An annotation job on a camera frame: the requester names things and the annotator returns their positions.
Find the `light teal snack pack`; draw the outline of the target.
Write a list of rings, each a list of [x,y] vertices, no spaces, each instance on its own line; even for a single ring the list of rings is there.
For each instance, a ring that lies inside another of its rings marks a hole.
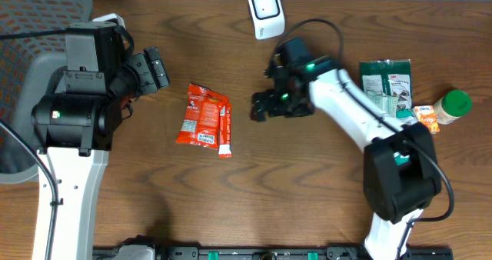
[[[383,92],[367,91],[367,97],[382,111],[388,113],[392,117],[396,117],[398,98],[386,95]]]

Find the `small orange box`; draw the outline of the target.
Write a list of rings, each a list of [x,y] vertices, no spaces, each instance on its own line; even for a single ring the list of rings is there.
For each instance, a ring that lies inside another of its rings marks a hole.
[[[440,131],[437,116],[432,105],[414,106],[413,113],[417,120],[425,125],[431,134],[435,134]]]

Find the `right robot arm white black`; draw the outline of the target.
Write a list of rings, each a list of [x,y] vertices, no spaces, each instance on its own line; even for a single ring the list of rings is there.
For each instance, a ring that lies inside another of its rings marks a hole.
[[[449,181],[437,163],[429,130],[405,125],[380,110],[329,57],[276,55],[265,71],[274,86],[252,97],[251,117],[300,118],[321,110],[363,154],[363,192],[373,218],[358,256],[403,259],[417,223],[439,222],[422,214]]]

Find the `red snack bag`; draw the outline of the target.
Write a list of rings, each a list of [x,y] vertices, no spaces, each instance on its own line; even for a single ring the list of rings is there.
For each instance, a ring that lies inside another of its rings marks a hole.
[[[220,113],[228,101],[226,95],[190,84],[184,121],[176,142],[218,149]]]

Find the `green lid jar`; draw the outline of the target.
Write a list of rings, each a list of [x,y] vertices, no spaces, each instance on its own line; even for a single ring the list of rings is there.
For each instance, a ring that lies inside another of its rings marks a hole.
[[[433,107],[437,122],[448,125],[472,109],[472,99],[466,92],[454,89],[437,100]]]

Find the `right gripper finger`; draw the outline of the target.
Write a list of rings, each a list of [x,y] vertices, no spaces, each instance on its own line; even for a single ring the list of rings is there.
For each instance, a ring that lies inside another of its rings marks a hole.
[[[252,106],[250,112],[250,119],[255,122],[265,122],[266,117],[265,117],[264,110],[256,106]]]
[[[255,107],[268,107],[271,93],[269,91],[256,92],[251,97],[252,105]]]

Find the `green white wipes pack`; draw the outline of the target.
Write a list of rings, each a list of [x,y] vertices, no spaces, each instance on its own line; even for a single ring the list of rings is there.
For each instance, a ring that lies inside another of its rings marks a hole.
[[[417,122],[411,110],[413,88],[411,60],[386,59],[359,64],[363,92],[383,92],[398,98],[396,119],[405,125]]]

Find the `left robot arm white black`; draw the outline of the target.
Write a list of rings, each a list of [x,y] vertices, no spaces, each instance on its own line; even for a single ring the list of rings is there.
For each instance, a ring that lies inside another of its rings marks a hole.
[[[122,111],[169,83],[159,51],[149,47],[119,65],[103,92],[49,94],[33,108],[42,137],[34,259],[92,258],[98,193]]]

